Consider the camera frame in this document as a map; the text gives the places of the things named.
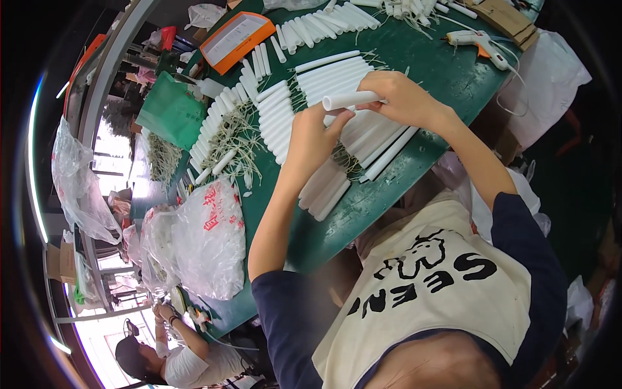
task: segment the hand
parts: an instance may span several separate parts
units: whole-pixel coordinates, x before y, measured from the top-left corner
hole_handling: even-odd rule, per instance
[[[400,124],[425,128],[435,133],[443,130],[448,116],[456,117],[453,109],[435,100],[423,88],[401,72],[380,70],[369,72],[358,90],[371,90],[383,96],[387,103],[357,105],[357,110],[371,110]]]
[[[301,185],[300,189],[330,157],[341,130],[354,117],[354,112],[344,110],[325,129],[326,114],[322,103],[318,103],[294,116],[289,151],[281,173]]]

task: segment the person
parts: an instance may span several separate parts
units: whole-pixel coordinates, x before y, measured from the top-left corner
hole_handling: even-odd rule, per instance
[[[170,306],[157,304],[153,311],[155,349],[130,335],[114,351],[119,366],[131,377],[154,385],[192,389],[220,383],[246,370],[235,349],[216,343],[208,345],[177,318]],[[164,321],[179,333],[187,347],[169,350]]]
[[[359,90],[386,102],[357,110],[449,143],[492,211],[493,245],[473,233],[468,211],[444,190],[373,240],[337,311],[312,279],[283,266],[298,194],[354,114],[339,113],[325,129],[321,105],[297,113],[248,257],[281,388],[524,387],[564,327],[566,280],[551,247],[506,168],[451,107],[399,72],[370,72]]]

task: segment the green table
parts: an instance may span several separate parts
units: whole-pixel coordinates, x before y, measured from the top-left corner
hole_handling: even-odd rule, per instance
[[[261,1],[245,0],[238,4],[233,12],[227,14],[212,28],[216,31],[224,22],[239,11],[260,13]],[[266,14],[275,23],[281,23],[311,10],[289,12],[278,9]],[[383,21],[386,16],[379,16]],[[450,17],[483,29],[490,35],[501,35],[482,20],[473,20],[451,12]],[[449,21],[441,20],[435,30],[426,31],[432,36],[429,40],[414,31],[403,21],[393,18],[376,30],[360,32],[358,45],[355,45],[355,33],[344,33],[337,40],[324,39],[313,49],[299,47],[296,54],[289,56],[287,62],[279,63],[271,44],[268,44],[268,56],[272,68],[272,77],[268,87],[283,79],[289,79],[292,73],[288,68],[327,55],[359,49],[367,52],[376,49],[379,59],[391,68],[404,72],[410,66],[409,78],[421,82],[421,86],[436,99],[454,107],[465,123],[471,123],[475,116],[487,104],[509,72],[500,72],[487,59],[477,59],[475,46],[454,48],[439,40],[446,33],[462,28]],[[190,69],[201,58],[199,51],[189,61]],[[236,65],[224,76],[211,70],[209,77],[232,87],[238,82],[241,64]],[[386,209],[410,188],[447,150],[447,143],[428,131],[419,131],[393,160],[392,163],[373,182],[359,184],[354,182],[335,209],[323,222],[316,222],[306,211],[296,208],[294,221],[289,236],[286,269],[311,272],[327,262],[354,240],[363,230],[379,218]],[[254,233],[267,207],[276,183],[280,167],[274,162],[274,156],[259,152],[256,164],[262,172],[263,180],[255,177],[253,194],[243,199],[242,211],[246,222],[246,249],[251,246]],[[247,321],[257,310],[251,295],[251,287],[246,278],[244,289],[230,301],[205,299],[214,316],[210,332],[215,337],[228,333]]]

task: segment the green bag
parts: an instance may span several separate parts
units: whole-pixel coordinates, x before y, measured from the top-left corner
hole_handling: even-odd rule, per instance
[[[206,109],[183,82],[162,72],[147,95],[136,124],[186,151],[197,142]]]

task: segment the white plastic bag with red text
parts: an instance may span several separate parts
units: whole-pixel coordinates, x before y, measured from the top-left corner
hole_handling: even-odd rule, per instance
[[[246,241],[237,189],[218,179],[177,209],[172,242],[182,284],[200,296],[230,300],[244,288]]]

